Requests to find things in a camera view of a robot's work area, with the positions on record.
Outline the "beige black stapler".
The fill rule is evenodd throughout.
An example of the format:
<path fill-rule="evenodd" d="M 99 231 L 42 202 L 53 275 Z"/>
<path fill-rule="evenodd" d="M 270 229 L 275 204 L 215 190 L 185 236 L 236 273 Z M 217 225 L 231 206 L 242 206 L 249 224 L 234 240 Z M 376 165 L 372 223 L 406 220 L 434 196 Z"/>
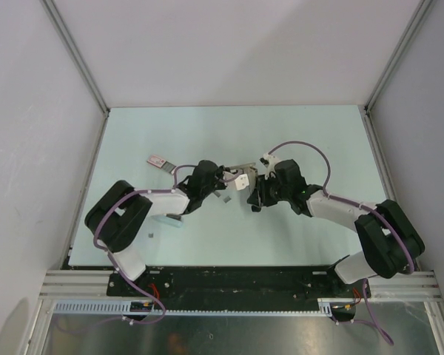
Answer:
<path fill-rule="evenodd" d="M 237 166 L 230 166 L 228 167 L 229 171 L 241 169 L 249 176 L 249 187 L 253 187 L 255 184 L 255 178 L 258 176 L 258 170 L 256 168 L 256 163 L 245 163 Z"/>

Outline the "red white staple box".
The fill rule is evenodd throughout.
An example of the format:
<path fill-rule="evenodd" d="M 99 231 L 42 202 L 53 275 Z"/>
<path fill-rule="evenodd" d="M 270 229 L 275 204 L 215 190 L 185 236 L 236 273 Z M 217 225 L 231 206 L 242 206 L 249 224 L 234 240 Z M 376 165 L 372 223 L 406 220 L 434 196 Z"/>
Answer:
<path fill-rule="evenodd" d="M 165 158 L 162 158 L 158 155 L 150 155 L 147 158 L 147 163 L 151 166 L 156 167 L 157 169 L 160 169 L 170 175 L 173 174 L 176 165 L 169 162 L 168 160 L 166 160 Z"/>

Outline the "light blue white stapler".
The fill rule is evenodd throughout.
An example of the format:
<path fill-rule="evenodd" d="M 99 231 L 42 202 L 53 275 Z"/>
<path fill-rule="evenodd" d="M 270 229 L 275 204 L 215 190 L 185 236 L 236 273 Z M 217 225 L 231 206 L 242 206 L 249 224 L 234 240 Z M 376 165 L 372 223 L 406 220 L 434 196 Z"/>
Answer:
<path fill-rule="evenodd" d="M 158 221 L 159 223 L 163 223 L 168 226 L 173 226 L 175 228 L 180 228 L 184 224 L 182 216 L 176 214 L 160 214 L 160 215 L 154 215 L 152 218 Z"/>

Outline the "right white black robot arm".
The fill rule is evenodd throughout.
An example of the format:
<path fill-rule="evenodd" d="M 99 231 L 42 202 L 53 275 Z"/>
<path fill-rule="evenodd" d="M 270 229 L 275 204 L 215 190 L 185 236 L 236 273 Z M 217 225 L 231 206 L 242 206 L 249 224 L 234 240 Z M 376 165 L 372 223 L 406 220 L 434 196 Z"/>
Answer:
<path fill-rule="evenodd" d="M 363 203 L 330 195 L 324 187 L 308 184 L 292 159 L 265 154 L 260 161 L 266 171 L 256 177 L 247 200 L 252 211 L 284 202 L 297 215 L 327 220 L 357 233 L 361 251 L 333 264 L 333 274 L 326 278 L 332 295 L 345 296 L 361 279 L 390 279 L 414 271 L 415 259 L 426 248 L 397 202 Z"/>

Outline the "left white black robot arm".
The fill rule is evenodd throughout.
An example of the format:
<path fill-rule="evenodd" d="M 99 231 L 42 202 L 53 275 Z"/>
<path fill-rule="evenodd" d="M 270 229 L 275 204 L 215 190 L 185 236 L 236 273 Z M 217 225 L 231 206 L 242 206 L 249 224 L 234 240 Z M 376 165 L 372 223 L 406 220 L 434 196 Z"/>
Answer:
<path fill-rule="evenodd" d="M 132 295 L 149 286 L 147 264 L 134 247 L 144 221 L 153 216 L 191 214 L 213 192 L 226 188 L 225 166 L 201 160 L 192 174 L 170 189 L 137 190 L 125 180 L 114 183 L 88 211 L 85 226 L 96 248 L 104 251 L 123 277 L 123 287 Z"/>

